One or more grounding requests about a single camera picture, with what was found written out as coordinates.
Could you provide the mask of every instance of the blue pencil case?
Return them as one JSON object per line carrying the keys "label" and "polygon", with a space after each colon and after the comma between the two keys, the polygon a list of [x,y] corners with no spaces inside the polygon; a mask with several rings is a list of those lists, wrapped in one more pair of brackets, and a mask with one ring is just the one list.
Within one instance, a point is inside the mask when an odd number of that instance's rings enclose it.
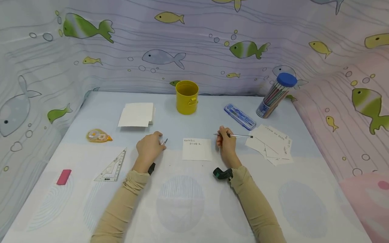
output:
{"label": "blue pencil case", "polygon": [[233,104],[226,105],[226,107],[224,107],[224,111],[249,131],[253,130],[257,125],[253,119]]}

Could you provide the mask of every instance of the fish-print curtain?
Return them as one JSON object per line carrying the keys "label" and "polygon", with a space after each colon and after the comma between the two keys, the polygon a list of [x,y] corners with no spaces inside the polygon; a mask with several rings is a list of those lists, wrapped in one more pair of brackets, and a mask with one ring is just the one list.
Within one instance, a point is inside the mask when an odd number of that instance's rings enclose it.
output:
{"label": "fish-print curtain", "polygon": [[263,95],[287,72],[288,100],[365,230],[389,242],[388,11],[383,0],[0,0],[0,239],[91,91],[174,93],[192,80],[203,95]]}

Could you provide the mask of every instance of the clear plastic ruler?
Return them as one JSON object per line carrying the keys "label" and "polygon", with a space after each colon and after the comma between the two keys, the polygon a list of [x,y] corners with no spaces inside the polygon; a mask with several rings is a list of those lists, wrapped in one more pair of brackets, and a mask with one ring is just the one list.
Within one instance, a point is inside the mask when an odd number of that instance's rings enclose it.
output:
{"label": "clear plastic ruler", "polygon": [[106,167],[98,177],[96,182],[116,182],[119,177],[120,169],[126,155],[127,148],[125,148],[108,167]]}

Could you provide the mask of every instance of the person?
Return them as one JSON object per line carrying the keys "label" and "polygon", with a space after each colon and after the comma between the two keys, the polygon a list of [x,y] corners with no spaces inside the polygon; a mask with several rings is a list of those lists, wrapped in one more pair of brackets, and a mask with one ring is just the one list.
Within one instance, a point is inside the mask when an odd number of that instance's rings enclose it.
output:
{"label": "person", "polygon": [[[221,136],[217,137],[216,144],[221,151],[221,158],[233,172],[231,187],[239,197],[256,239],[261,243],[286,243],[269,202],[235,152],[236,138],[227,135],[233,134],[232,131],[221,126],[218,133]],[[162,133],[157,131],[137,143],[138,158],[105,209],[91,237],[91,243],[123,241],[137,196],[150,177],[147,171],[159,154],[166,149],[159,141],[160,136]]]}

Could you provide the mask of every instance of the pink eraser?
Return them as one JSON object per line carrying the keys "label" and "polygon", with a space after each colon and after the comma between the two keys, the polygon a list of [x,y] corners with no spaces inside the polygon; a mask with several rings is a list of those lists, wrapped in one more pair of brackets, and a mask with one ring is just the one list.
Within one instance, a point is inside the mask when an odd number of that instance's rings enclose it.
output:
{"label": "pink eraser", "polygon": [[72,170],[63,170],[60,177],[58,178],[57,185],[65,185],[71,172]]}

